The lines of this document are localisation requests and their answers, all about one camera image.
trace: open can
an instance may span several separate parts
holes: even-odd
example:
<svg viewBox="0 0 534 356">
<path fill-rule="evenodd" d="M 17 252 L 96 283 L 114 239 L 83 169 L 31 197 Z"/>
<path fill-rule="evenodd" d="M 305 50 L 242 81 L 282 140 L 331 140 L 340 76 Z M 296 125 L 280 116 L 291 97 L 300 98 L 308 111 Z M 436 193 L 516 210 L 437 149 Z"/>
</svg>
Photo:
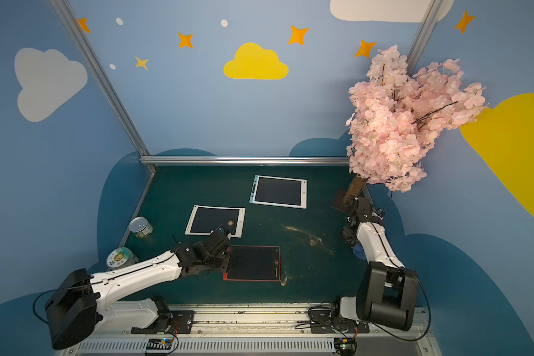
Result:
<svg viewBox="0 0 534 356">
<path fill-rule="evenodd" d="M 135 217 L 128 224 L 128 229 L 140 239 L 146 238 L 152 233 L 152 225 L 145 217 Z"/>
</svg>

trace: black cable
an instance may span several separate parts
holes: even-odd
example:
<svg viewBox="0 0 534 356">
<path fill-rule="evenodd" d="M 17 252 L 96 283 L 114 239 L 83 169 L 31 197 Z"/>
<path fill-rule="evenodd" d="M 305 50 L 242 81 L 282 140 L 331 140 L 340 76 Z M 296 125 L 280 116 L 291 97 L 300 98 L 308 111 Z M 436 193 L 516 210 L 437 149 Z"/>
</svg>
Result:
<svg viewBox="0 0 534 356">
<path fill-rule="evenodd" d="M 417 279 L 417 277 L 415 277 L 415 276 L 412 276 L 412 277 L 415 278 L 415 280 L 419 284 L 419 287 L 421 288 L 421 291 L 423 292 L 423 296 L 425 297 L 425 302 L 427 303 L 427 328 L 425 328 L 425 332 L 423 333 L 423 335 L 421 335 L 420 337 L 415 338 L 415 339 L 404 339 L 404 338 L 396 336 L 396 335 L 392 334 L 391 332 L 385 330 L 380 325 L 372 323 L 375 326 L 377 326 L 378 328 L 380 328 L 383 331 L 385 331 L 386 333 L 388 333 L 391 336 L 393 336 L 394 338 L 402 340 L 402 341 L 417 341 L 417 340 L 420 340 L 420 339 L 424 338 L 427 335 L 427 332 L 429 331 L 429 328 L 431 327 L 431 307 L 429 306 L 429 300 L 427 299 L 427 295 L 425 294 L 425 289 L 423 288 L 423 286 L 421 285 L 421 282 L 419 281 L 419 279 Z"/>
<path fill-rule="evenodd" d="M 370 190 L 368 190 L 368 195 L 370 196 L 370 200 L 373 202 L 374 200 L 372 199 L 372 195 L 370 194 Z M 388 201 L 388 204 L 385 206 L 385 209 L 383 209 L 383 210 L 379 209 L 379 210 L 381 210 L 380 213 L 379 213 L 379 217 L 384 217 L 385 211 L 388 210 L 388 208 L 390 207 L 390 203 L 392 202 L 392 197 L 393 197 L 393 190 L 390 190 L 390 199 Z"/>
<path fill-rule="evenodd" d="M 307 313 L 308 311 L 310 312 L 311 310 L 331 310 L 330 308 L 328 308 L 327 306 L 311 306 L 309 309 L 307 309 Z M 342 336 L 346 339 L 346 341 L 350 344 L 350 345 L 354 345 L 350 340 L 349 338 L 340 330 L 336 330 L 333 326 L 332 326 L 332 322 L 330 324 L 320 324 L 318 322 L 315 322 L 314 320 L 311 319 L 311 317 L 309 316 L 309 320 L 310 320 L 310 323 L 301 323 L 301 324 L 298 324 L 298 325 L 295 325 L 295 329 L 296 330 L 301 330 L 301 329 L 310 329 L 311 325 L 313 326 L 329 326 L 330 329 L 332 329 L 334 332 L 336 333 L 341 333 Z M 298 328 L 298 326 L 302 326 L 302 325 L 308 325 L 308 327 L 306 328 Z"/>
<path fill-rule="evenodd" d="M 164 333 L 164 334 L 172 335 L 172 342 L 174 342 L 174 339 L 176 339 L 176 347 L 174 347 L 174 350 L 172 350 L 171 352 L 168 352 L 167 354 L 164 354 L 164 356 L 170 355 L 172 352 L 174 352 L 174 351 L 176 351 L 178 349 L 178 346 L 180 345 L 180 340 L 178 339 L 176 334 L 169 333 L 168 331 L 160 331 L 160 330 L 155 330 L 154 332 L 155 332 L 154 334 L 145 334 L 145 335 L 161 335 L 161 334 L 157 334 L 157 333 Z"/>
<path fill-rule="evenodd" d="M 170 256 L 169 258 L 167 258 L 166 260 L 162 260 L 162 261 L 158 261 L 157 263 L 163 263 L 163 262 L 166 262 L 168 260 L 170 260 L 172 257 L 174 257 L 176 255 L 176 251 L 174 251 L 172 253 L 172 256 Z M 114 277 L 111 277 L 109 279 L 107 279 L 108 281 L 111 281 L 111 280 L 114 280 L 115 278 L 117 277 L 122 277 L 122 276 L 126 276 L 127 274 L 132 274 L 133 272 L 137 272 L 137 271 L 141 271 L 143 270 L 144 268 L 148 268 L 148 267 L 152 267 L 152 264 L 146 266 L 146 267 L 142 267 L 142 268 L 139 268 L 139 269 L 135 269 L 134 271 L 130 271 L 130 272 L 127 272 L 125 274 L 119 274 L 117 276 L 114 276 Z M 77 288 L 84 288 L 84 287 L 90 287 L 92 285 L 96 285 L 96 284 L 99 284 L 99 283 L 103 283 L 103 281 L 99 281 L 99 282 L 95 282 L 95 283 L 88 283 L 88 284 L 83 284 L 83 285 L 78 285 L 76 287 L 69 287 L 69 288 L 58 288 L 58 289 L 50 289 L 50 290 L 47 290 L 45 292 L 43 292 L 42 294 L 38 295 L 35 300 L 34 300 L 34 303 L 32 304 L 32 311 L 34 313 L 34 315 L 36 316 L 36 318 L 38 318 L 39 320 L 43 321 L 44 323 L 48 324 L 48 322 L 46 320 L 44 320 L 42 317 L 40 317 L 39 315 L 37 315 L 36 313 L 36 303 L 37 303 L 37 300 L 44 294 L 46 293 L 50 293 L 50 292 L 57 292 L 58 290 L 69 290 L 69 289 L 77 289 Z"/>
<path fill-rule="evenodd" d="M 58 288 L 58 289 L 50 289 L 50 290 L 47 290 L 45 292 L 43 292 L 42 294 L 38 295 L 35 299 L 34 299 L 34 303 L 32 304 L 32 311 L 34 312 L 34 315 L 36 316 L 36 318 L 38 318 L 39 320 L 43 321 L 44 323 L 48 324 L 48 322 L 46 320 L 44 320 L 42 317 L 40 317 L 39 315 L 37 315 L 37 312 L 36 312 L 36 303 L 37 303 L 37 300 L 44 294 L 46 293 L 50 293 L 50 292 L 57 292 L 58 290 L 69 290 L 69 289 L 77 289 L 77 288 L 84 288 L 84 287 L 89 287 L 91 285 L 94 285 L 94 284 L 99 284 L 99 283 L 103 283 L 103 281 L 99 281 L 99 282 L 95 282 L 95 283 L 88 283 L 88 284 L 84 284 L 84 285 L 78 285 L 76 287 L 69 287 L 69 288 Z"/>
<path fill-rule="evenodd" d="M 390 254 L 387 252 L 387 250 L 385 249 L 385 245 L 384 245 L 384 241 L 382 240 L 382 236 L 380 235 L 380 232 L 377 231 L 377 228 L 374 226 L 374 224 L 369 221 L 368 219 L 366 219 L 366 221 L 368 221 L 368 223 L 370 223 L 372 225 L 372 227 L 374 228 L 374 230 L 376 230 L 376 233 L 377 233 L 377 236 L 380 238 L 380 242 L 382 243 L 382 246 L 384 247 L 384 251 L 386 253 L 386 255 L 388 255 L 388 259 L 390 260 L 390 262 L 398 267 L 399 270 L 403 271 L 405 268 L 404 267 L 399 267 L 397 264 L 395 264 L 392 260 L 392 258 L 390 257 Z M 415 280 L 417 281 L 417 283 L 419 284 L 419 287 L 421 288 L 421 291 L 423 292 L 423 296 L 425 297 L 425 302 L 427 303 L 427 318 L 428 318 L 428 322 L 427 322 L 427 328 L 425 329 L 425 332 L 423 333 L 423 335 L 421 335 L 420 337 L 416 338 L 416 339 L 404 339 L 404 338 L 401 338 L 399 336 L 396 336 L 394 334 L 392 334 L 391 332 L 385 330 L 383 327 L 379 326 L 378 324 L 374 324 L 376 325 L 378 328 L 382 329 L 383 331 L 385 331 L 386 333 L 390 334 L 391 336 L 393 336 L 394 338 L 397 338 L 399 340 L 403 340 L 403 341 L 417 341 L 421 338 L 423 338 L 427 332 L 429 331 L 429 328 L 431 327 L 431 308 L 429 307 L 429 300 L 427 299 L 427 295 L 425 294 L 425 289 L 423 288 L 423 286 L 421 285 L 421 282 L 419 281 L 419 279 L 414 276 L 413 274 L 410 274 L 413 278 L 415 278 Z"/>
<path fill-rule="evenodd" d="M 380 217 L 384 217 L 385 211 L 388 210 L 388 208 L 390 207 L 390 203 L 392 202 L 392 197 L 393 197 L 393 190 L 390 190 L 390 199 L 388 201 L 388 204 L 385 206 L 385 209 L 382 210 L 382 212 L 380 213 Z"/>
</svg>

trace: branch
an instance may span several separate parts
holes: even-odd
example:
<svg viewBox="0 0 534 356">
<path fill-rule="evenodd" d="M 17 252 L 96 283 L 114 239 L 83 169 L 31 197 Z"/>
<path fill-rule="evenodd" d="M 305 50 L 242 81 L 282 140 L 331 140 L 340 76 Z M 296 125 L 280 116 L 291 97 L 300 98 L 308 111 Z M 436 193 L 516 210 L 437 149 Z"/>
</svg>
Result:
<svg viewBox="0 0 534 356">
<path fill-rule="evenodd" d="M 437 109 L 437 110 L 431 111 L 431 112 L 425 114 L 424 116 L 418 118 L 417 120 L 413 121 L 412 124 L 416 124 L 416 123 L 418 123 L 418 122 L 421 121 L 421 120 L 426 120 L 426 119 L 428 119 L 429 117 L 431 117 L 432 114 L 438 112 L 439 110 L 443 110 L 443 109 L 445 109 L 446 107 L 448 107 L 449 105 L 453 105 L 453 104 L 456 104 L 456 103 L 458 103 L 458 101 L 454 101 L 454 102 L 452 102 L 451 104 L 447 104 L 447 105 L 445 105 L 445 106 L 442 107 L 442 108 L 439 108 L 439 109 Z"/>
</svg>

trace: white cloud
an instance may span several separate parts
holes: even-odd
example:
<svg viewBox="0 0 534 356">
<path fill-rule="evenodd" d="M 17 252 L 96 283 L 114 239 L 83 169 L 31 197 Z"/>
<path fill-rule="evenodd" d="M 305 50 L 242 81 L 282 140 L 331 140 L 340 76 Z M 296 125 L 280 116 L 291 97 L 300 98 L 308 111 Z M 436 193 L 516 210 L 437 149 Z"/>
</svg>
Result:
<svg viewBox="0 0 534 356">
<path fill-rule="evenodd" d="M 41 52 L 22 48 L 14 70 L 22 87 L 18 95 L 21 114 L 36 123 L 51 115 L 87 83 L 87 70 L 57 50 Z"/>
<path fill-rule="evenodd" d="M 430 0 L 330 0 L 330 12 L 345 21 L 421 22 Z M 453 0 L 445 0 L 437 21 L 451 9 Z"/>
</svg>

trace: white tablet frame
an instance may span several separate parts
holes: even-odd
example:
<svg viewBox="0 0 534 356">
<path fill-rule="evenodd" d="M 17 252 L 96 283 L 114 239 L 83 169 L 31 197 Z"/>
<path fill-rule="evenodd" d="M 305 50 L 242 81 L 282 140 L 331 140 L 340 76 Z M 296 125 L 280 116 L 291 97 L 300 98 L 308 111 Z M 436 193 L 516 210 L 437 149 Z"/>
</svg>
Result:
<svg viewBox="0 0 534 356">
<path fill-rule="evenodd" d="M 194 218 L 196 217 L 196 213 L 198 211 L 198 208 L 209 208 L 209 209 L 221 209 L 221 210 L 239 210 L 239 215 L 237 216 L 237 224 L 235 233 L 231 234 L 231 237 L 233 238 L 241 238 L 241 233 L 243 232 L 243 221 L 245 219 L 245 208 L 230 208 L 225 206 L 206 206 L 206 205 L 194 205 L 194 208 L 192 209 L 192 214 L 190 215 L 190 219 L 188 220 L 188 225 L 186 226 L 186 231 L 184 232 L 185 235 L 206 235 L 210 236 L 212 233 L 208 232 L 190 232 L 192 230 L 192 224 L 194 223 Z"/>
<path fill-rule="evenodd" d="M 301 205 L 299 206 L 299 205 L 291 205 L 291 204 L 256 202 L 255 192 L 257 191 L 257 182 L 259 181 L 259 178 L 283 179 L 285 181 L 300 181 L 301 182 Z M 255 180 L 253 181 L 253 187 L 251 188 L 251 197 L 249 198 L 249 202 L 252 204 L 286 206 L 289 208 L 306 209 L 306 179 L 271 177 L 269 175 L 256 175 Z"/>
</svg>

